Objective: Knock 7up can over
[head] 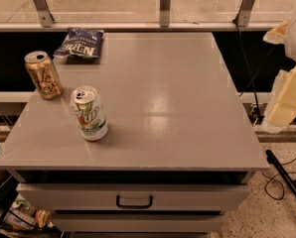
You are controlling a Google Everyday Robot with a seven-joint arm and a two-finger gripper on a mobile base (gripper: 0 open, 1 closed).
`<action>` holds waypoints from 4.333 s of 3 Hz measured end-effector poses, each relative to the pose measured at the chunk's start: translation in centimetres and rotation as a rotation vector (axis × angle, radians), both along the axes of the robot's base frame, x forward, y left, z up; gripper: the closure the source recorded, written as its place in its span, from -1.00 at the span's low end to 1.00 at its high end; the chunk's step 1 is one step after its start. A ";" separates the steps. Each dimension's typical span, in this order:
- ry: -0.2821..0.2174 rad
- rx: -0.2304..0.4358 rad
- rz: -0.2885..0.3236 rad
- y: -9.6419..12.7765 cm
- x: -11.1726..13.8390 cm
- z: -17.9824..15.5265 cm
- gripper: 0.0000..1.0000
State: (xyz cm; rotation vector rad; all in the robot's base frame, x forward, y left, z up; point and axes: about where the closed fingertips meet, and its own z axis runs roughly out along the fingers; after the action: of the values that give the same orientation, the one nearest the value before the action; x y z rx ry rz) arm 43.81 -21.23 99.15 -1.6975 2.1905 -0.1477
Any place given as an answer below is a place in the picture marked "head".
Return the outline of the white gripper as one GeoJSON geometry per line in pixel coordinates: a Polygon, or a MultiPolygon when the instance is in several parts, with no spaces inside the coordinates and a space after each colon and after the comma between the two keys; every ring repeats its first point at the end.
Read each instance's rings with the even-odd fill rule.
{"type": "MultiPolygon", "coordinates": [[[[291,18],[269,30],[263,41],[282,44],[285,54],[296,61],[296,11],[291,18]]],[[[283,69],[275,77],[271,99],[266,107],[266,129],[283,130],[296,118],[296,66],[290,71],[283,69]]]]}

